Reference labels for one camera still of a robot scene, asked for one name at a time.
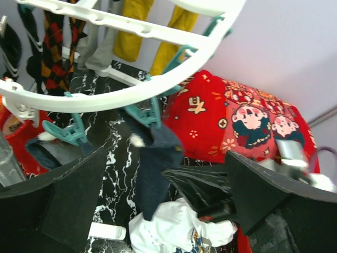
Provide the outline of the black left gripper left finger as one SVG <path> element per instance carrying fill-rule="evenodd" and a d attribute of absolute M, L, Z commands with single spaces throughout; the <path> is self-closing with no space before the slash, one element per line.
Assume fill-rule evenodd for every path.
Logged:
<path fill-rule="evenodd" d="M 105 171 L 99 148 L 1 188 L 1 252 L 84 252 Z"/>

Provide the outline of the navy blue sock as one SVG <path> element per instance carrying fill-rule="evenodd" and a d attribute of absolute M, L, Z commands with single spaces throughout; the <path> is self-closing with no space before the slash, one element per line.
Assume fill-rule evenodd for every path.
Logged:
<path fill-rule="evenodd" d="M 135 203 L 146 221 L 151 221 L 165 199 L 169 181 L 162 175 L 167 168 L 176 168 L 183 159 L 183 146 L 165 124 L 149 127 L 132 118 L 125 110 L 120 115 L 131 130 L 130 143 L 138 148 L 140 165 L 137 170 Z"/>

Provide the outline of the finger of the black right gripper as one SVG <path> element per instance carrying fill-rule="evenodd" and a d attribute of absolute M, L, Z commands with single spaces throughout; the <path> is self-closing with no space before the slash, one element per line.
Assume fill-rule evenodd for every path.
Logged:
<path fill-rule="evenodd" d="M 234 200 L 223 164 L 167 168 L 162 175 L 175 186 L 199 219 L 234 218 Z"/>

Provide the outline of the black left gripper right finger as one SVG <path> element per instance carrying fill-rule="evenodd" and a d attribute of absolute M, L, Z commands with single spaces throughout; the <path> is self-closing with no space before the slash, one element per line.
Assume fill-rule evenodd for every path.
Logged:
<path fill-rule="evenodd" d="M 225 167 L 252 252 L 336 252 L 336 193 L 228 152 Z"/>

